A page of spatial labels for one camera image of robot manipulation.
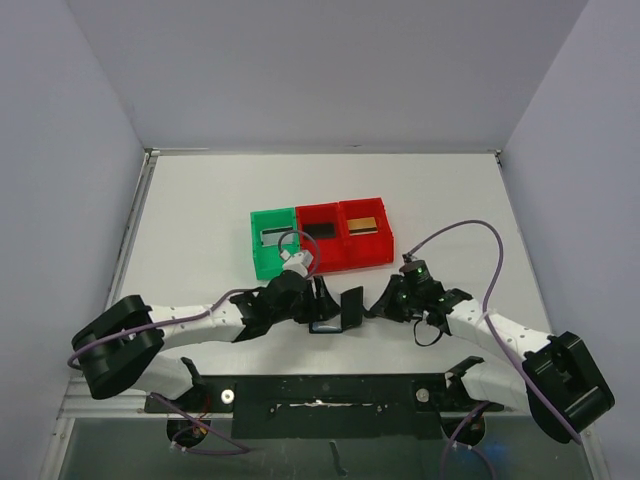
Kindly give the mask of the green plastic bin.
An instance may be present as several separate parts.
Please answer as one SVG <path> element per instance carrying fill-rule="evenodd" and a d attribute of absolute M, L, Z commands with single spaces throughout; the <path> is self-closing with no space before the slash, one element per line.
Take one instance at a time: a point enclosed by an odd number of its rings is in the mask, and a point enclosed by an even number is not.
<path fill-rule="evenodd" d="M 294 207 L 250 213 L 253 264 L 256 279 L 268 281 L 282 272 L 278 241 L 287 231 L 296 229 Z"/>

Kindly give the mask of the gold credit card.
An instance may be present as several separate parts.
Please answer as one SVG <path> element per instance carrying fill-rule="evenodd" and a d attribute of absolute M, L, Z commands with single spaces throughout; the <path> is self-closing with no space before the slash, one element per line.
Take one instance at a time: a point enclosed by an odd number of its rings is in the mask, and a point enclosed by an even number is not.
<path fill-rule="evenodd" d="M 375 217 L 350 218 L 347 220 L 347 227 L 351 236 L 378 232 L 378 224 Z"/>

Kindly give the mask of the black credit card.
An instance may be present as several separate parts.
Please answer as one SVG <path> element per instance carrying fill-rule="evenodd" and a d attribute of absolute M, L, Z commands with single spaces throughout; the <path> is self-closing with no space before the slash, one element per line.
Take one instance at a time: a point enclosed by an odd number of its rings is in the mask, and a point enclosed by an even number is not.
<path fill-rule="evenodd" d="M 336 226 L 332 222 L 306 223 L 303 231 L 315 240 L 332 239 L 337 235 Z"/>

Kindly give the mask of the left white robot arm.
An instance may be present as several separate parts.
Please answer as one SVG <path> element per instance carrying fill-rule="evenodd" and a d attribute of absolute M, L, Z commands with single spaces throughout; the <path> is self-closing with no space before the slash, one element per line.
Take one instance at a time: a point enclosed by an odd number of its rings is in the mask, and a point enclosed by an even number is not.
<path fill-rule="evenodd" d="M 286 270 L 262 287 L 232 289 L 212 305 L 167 307 L 139 295 L 114 303 L 71 340 L 69 367 L 84 375 L 96 400 L 128 389 L 177 400 L 204 386 L 193 360 L 167 351 L 207 342 L 239 343 L 293 320 L 312 326 L 340 313 L 321 277 Z"/>

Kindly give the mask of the silver credit card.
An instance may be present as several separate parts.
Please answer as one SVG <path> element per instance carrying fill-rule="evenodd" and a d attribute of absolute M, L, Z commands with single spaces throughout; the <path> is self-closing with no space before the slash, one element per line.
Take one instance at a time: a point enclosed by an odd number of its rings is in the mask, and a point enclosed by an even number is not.
<path fill-rule="evenodd" d="M 281 237 L 291 230 L 291 226 L 265 228 L 260 231 L 261 245 L 263 247 L 277 246 Z"/>

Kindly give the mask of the red plastic bin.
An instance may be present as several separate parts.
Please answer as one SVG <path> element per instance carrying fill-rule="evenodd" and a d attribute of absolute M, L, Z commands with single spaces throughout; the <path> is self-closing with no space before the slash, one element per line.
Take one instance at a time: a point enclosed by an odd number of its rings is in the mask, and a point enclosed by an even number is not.
<path fill-rule="evenodd" d="M 320 250 L 317 257 L 317 249 L 310 240 L 302 237 L 301 248 L 309 250 L 314 255 L 313 266 L 317 267 L 316 273 L 331 273 L 345 271 L 348 267 L 347 248 L 345 245 L 347 227 L 343 210 L 338 202 L 297 206 L 297 225 L 303 231 L 306 223 L 332 222 L 336 226 L 336 237 L 332 239 L 315 240 Z"/>
<path fill-rule="evenodd" d="M 350 218 L 375 217 L 378 232 L 351 236 L 346 234 L 348 269 L 369 268 L 390 264 L 395 257 L 395 242 L 383 200 L 380 197 L 341 201 L 340 206 L 346 220 Z"/>

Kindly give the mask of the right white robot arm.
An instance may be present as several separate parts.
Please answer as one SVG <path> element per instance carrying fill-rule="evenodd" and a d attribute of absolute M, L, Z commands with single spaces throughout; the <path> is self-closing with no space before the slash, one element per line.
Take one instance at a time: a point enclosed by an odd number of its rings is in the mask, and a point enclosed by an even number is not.
<path fill-rule="evenodd" d="M 579 336 L 553 335 L 492 313 L 471 294 L 445 288 L 422 260 L 410 261 L 392 275 L 369 312 L 396 322 L 423 320 L 443 335 L 502 357 L 502 367 L 473 357 L 450 368 L 448 391 L 524 412 L 560 443 L 579 441 L 615 404 Z"/>

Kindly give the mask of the right red plastic bin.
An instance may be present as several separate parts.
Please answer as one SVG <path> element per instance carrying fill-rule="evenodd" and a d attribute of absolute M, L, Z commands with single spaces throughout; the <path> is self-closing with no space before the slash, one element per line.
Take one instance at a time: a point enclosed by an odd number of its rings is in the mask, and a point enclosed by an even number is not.
<path fill-rule="evenodd" d="M 351 236 L 346 234 L 348 269 L 369 268 L 390 264 L 395 257 L 395 242 L 383 200 L 380 197 L 341 201 L 340 206 L 346 220 L 350 218 L 375 217 L 378 232 Z"/>

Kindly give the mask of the aluminium frame rail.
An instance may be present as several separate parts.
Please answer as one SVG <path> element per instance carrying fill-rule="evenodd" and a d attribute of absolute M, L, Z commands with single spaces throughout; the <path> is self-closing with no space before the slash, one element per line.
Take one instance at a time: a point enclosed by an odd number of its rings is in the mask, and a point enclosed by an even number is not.
<path fill-rule="evenodd" d="M 58 410 L 58 418 L 138 418 L 145 414 L 145 403 L 146 394 L 137 390 L 126 390 L 115 397 L 96 400 L 91 396 L 83 377 L 71 377 Z"/>

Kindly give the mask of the middle red plastic bin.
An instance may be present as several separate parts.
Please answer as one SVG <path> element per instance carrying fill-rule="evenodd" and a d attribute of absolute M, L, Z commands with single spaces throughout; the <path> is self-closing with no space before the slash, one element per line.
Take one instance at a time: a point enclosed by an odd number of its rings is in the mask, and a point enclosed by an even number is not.
<path fill-rule="evenodd" d="M 336 226 L 336 237 L 332 239 L 315 240 L 320 250 L 317 257 L 317 249 L 310 240 L 302 237 L 301 248 L 309 250 L 314 255 L 313 266 L 317 267 L 316 273 L 331 273 L 345 271 L 348 267 L 347 248 L 345 245 L 347 227 L 343 210 L 338 202 L 297 206 L 297 225 L 303 231 L 306 223 L 332 222 Z"/>

